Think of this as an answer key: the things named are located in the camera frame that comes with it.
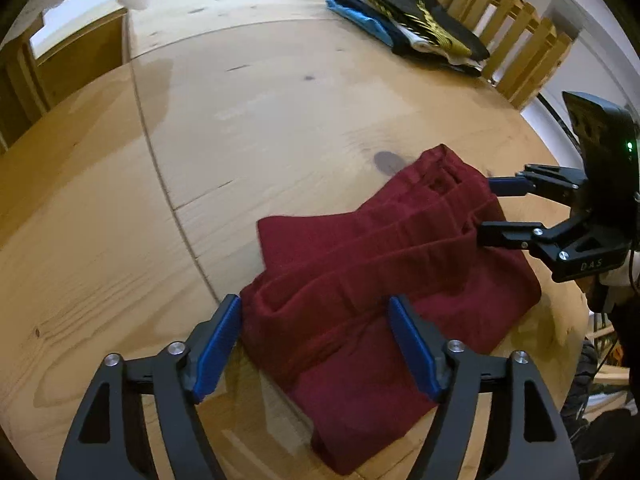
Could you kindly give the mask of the dark red garment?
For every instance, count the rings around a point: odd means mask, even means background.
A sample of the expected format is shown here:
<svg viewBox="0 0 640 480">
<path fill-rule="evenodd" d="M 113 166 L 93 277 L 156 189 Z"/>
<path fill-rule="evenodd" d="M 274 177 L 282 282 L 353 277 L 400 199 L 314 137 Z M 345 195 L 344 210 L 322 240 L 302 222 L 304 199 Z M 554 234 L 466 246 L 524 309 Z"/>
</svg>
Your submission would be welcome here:
<svg viewBox="0 0 640 480">
<path fill-rule="evenodd" d="M 390 330 L 390 298 L 483 354 L 539 301 L 520 252 L 477 244 L 477 226 L 502 217 L 486 178 L 439 145 L 348 214 L 258 222 L 265 269 L 242 290 L 242 341 L 311 420 L 312 448 L 337 474 L 432 408 Z"/>
</svg>

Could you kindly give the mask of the wooden slatted fence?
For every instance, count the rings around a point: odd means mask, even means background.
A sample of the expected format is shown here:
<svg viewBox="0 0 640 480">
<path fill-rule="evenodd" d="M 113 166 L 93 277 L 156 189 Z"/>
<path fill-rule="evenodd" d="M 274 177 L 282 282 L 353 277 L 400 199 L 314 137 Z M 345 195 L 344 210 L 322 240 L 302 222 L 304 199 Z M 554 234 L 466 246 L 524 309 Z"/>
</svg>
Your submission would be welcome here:
<svg viewBox="0 0 640 480">
<path fill-rule="evenodd" d="M 514 107 L 526 106 L 566 59 L 573 40 L 523 0 L 438 0 L 489 51 L 482 77 Z"/>
</svg>

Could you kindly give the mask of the white folded garment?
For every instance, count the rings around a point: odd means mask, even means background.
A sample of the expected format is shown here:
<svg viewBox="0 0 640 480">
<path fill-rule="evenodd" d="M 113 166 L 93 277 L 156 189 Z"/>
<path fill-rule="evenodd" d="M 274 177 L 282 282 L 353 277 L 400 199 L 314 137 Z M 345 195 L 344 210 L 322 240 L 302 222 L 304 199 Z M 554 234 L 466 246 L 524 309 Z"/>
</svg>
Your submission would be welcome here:
<svg viewBox="0 0 640 480">
<path fill-rule="evenodd" d="M 437 42 L 427 40 L 415 32 L 412 32 L 405 26 L 398 25 L 399 31 L 407 38 L 412 53 L 420 54 L 437 54 L 452 66 L 470 66 L 472 68 L 481 68 L 489 58 L 489 52 L 480 44 L 480 49 L 468 50 L 464 52 L 465 45 L 457 39 L 454 45 L 445 44 L 441 47 Z"/>
</svg>

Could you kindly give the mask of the black yellow folded shirt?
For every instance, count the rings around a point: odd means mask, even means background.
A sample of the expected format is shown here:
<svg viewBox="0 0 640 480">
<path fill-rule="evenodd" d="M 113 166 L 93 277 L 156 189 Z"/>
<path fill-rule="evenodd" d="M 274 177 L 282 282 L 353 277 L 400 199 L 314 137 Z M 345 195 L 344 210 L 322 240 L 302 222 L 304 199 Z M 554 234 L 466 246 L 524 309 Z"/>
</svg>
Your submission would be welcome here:
<svg viewBox="0 0 640 480">
<path fill-rule="evenodd" d="M 397 28 L 402 25 L 441 47 L 457 39 L 464 52 L 480 49 L 480 38 L 452 18 L 438 0 L 360 0 L 388 18 Z"/>
</svg>

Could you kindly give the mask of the blue folded garment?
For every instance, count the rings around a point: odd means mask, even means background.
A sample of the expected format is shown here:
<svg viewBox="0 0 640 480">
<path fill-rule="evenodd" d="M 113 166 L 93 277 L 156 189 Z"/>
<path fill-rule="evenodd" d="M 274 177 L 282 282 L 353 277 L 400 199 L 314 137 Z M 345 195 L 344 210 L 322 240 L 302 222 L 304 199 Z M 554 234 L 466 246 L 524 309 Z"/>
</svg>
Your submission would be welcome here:
<svg viewBox="0 0 640 480">
<path fill-rule="evenodd" d="M 406 37 L 388 18 L 360 0 L 326 0 L 326 6 L 386 44 L 395 53 L 407 45 Z"/>
</svg>

